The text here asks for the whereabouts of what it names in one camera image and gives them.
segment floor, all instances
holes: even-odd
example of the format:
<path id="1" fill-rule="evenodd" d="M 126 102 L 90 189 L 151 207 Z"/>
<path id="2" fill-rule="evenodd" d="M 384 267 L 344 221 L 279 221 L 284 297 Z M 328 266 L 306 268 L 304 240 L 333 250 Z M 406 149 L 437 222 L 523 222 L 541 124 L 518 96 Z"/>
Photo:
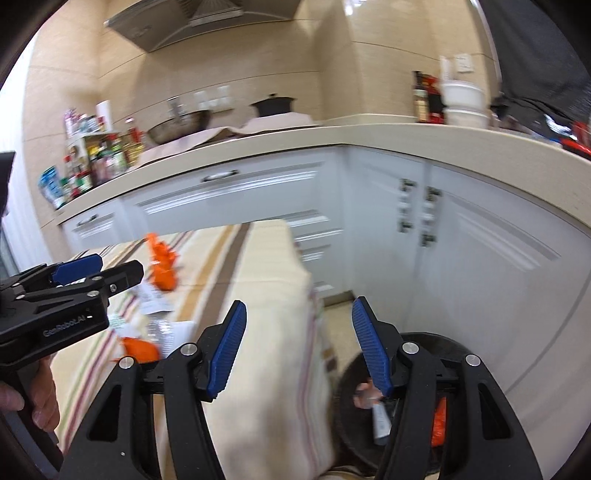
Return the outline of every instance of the floor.
<path id="1" fill-rule="evenodd" d="M 351 323 L 351 305 L 348 301 L 324 309 L 326 329 L 335 349 L 339 374 L 342 374 L 361 351 Z M 436 473 L 425 480 L 436 480 L 438 477 L 439 474 Z"/>

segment paper towel roll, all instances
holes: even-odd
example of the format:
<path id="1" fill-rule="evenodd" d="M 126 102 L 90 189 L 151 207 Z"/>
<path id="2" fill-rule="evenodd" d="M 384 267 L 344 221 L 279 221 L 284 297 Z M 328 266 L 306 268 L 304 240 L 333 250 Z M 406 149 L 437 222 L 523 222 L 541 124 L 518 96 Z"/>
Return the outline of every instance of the paper towel roll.
<path id="1" fill-rule="evenodd" d="M 96 105 L 96 116 L 101 116 L 105 119 L 105 128 L 107 131 L 113 131 L 113 119 L 111 118 L 111 103 L 108 100 Z"/>

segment condiment bottle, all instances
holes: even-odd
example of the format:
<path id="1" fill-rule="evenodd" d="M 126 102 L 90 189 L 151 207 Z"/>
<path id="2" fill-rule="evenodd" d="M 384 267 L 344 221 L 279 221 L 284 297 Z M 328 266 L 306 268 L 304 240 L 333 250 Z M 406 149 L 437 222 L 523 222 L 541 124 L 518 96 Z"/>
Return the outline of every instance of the condiment bottle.
<path id="1" fill-rule="evenodd" d="M 414 111 L 417 116 L 417 122 L 429 122 L 429 94 L 426 87 L 423 85 L 423 74 L 421 72 L 414 72 L 416 78 L 416 85 L 413 90 L 414 97 Z"/>

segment orange plastic bag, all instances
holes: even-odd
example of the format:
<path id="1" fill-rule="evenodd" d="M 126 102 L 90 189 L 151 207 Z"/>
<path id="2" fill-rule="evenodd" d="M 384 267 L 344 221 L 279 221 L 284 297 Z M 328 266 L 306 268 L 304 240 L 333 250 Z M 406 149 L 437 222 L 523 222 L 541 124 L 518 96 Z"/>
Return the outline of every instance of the orange plastic bag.
<path id="1" fill-rule="evenodd" d="M 154 233 L 146 236 L 152 252 L 152 283 L 162 291 L 171 291 L 177 287 L 177 276 L 173 265 L 177 254 Z"/>
<path id="2" fill-rule="evenodd" d="M 447 400 L 443 397 L 435 410 L 433 419 L 433 432 L 431 434 L 431 447 L 440 447 L 445 442 L 445 422 L 447 414 Z"/>
<path id="3" fill-rule="evenodd" d="M 139 338 L 123 337 L 121 344 L 125 348 L 126 356 L 134 357 L 140 364 L 148 364 L 160 360 L 160 352 L 153 343 L 140 340 Z"/>

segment drawer handle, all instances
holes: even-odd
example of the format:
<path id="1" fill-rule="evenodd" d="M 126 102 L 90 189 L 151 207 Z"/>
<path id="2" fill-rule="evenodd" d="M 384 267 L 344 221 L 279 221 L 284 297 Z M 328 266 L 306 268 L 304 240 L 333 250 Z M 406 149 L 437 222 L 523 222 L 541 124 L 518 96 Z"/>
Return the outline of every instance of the drawer handle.
<path id="1" fill-rule="evenodd" d="M 221 180 L 226 179 L 228 177 L 233 177 L 234 175 L 238 175 L 240 172 L 238 170 L 230 170 L 230 171 L 223 171 L 221 173 L 214 173 L 213 175 L 208 175 L 207 177 L 203 177 L 201 182 L 206 181 L 214 181 L 214 180 Z"/>
<path id="2" fill-rule="evenodd" d="M 91 222 L 94 222 L 99 216 L 95 213 L 93 216 L 91 216 L 90 218 L 87 218 L 86 220 L 80 220 L 80 222 L 78 222 L 76 225 L 77 226 L 83 226 L 83 225 L 88 225 Z"/>

